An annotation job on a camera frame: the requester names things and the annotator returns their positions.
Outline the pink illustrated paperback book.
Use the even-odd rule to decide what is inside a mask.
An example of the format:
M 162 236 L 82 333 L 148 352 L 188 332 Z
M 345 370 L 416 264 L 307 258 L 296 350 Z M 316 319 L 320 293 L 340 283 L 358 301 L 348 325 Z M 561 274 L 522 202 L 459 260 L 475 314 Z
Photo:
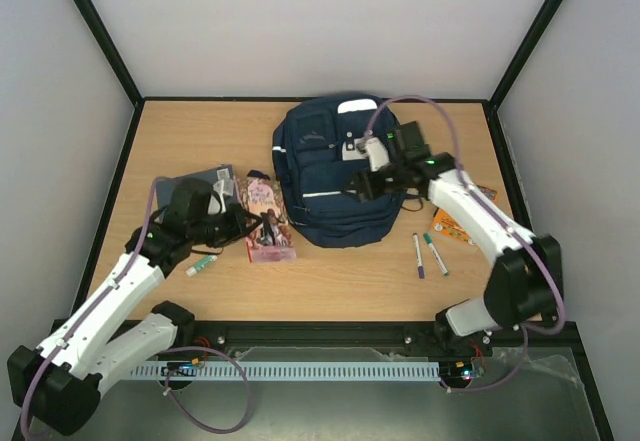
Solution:
M 241 177 L 236 182 L 242 206 L 254 214 L 267 216 L 264 224 L 246 240 L 251 263 L 289 262 L 297 259 L 285 209 L 283 194 L 277 181 L 261 177 Z

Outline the navy blue student backpack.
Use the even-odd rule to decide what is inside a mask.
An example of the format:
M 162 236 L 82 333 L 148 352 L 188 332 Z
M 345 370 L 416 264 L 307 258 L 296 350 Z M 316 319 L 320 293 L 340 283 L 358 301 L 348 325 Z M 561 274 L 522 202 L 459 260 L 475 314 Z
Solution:
M 383 99 L 346 93 L 291 108 L 272 136 L 272 161 L 289 224 L 321 248 L 361 247 L 391 231 L 404 193 L 361 202 L 348 186 L 369 168 L 356 144 Z

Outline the orange illustrated paperback book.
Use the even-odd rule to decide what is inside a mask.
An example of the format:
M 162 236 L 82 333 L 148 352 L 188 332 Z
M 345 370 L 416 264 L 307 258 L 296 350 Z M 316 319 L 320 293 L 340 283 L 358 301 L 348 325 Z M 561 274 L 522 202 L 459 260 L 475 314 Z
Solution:
M 432 182 L 428 199 L 453 217 L 487 258 L 501 253 L 496 206 L 474 184 Z

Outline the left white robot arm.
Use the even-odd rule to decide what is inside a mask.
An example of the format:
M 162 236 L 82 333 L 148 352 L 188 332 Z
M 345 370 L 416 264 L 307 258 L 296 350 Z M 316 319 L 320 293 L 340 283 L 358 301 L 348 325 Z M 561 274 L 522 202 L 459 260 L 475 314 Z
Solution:
M 125 333 L 117 331 L 198 246 L 224 248 L 248 236 L 261 220 L 197 178 L 179 181 L 168 204 L 155 208 L 153 203 L 149 196 L 141 227 L 97 290 L 36 347 L 20 346 L 10 355 L 7 369 L 24 439 L 48 435 L 31 432 L 33 419 L 63 435 L 77 432 L 102 397 L 151 357 L 217 352 L 194 344 L 194 315 L 170 301 L 156 305 Z

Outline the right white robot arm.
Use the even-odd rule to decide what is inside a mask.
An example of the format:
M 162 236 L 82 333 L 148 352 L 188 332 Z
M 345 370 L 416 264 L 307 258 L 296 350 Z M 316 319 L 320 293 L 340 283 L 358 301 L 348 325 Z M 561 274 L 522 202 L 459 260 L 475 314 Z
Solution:
M 367 131 L 353 146 L 369 163 L 348 183 L 359 201 L 414 189 L 454 218 L 491 267 L 482 296 L 436 315 L 434 332 L 443 350 L 458 352 L 471 336 L 498 328 L 529 328 L 547 335 L 562 331 L 561 251 L 553 237 L 538 237 L 510 219 L 454 156 L 430 151 L 415 122 L 392 129 L 385 141 Z

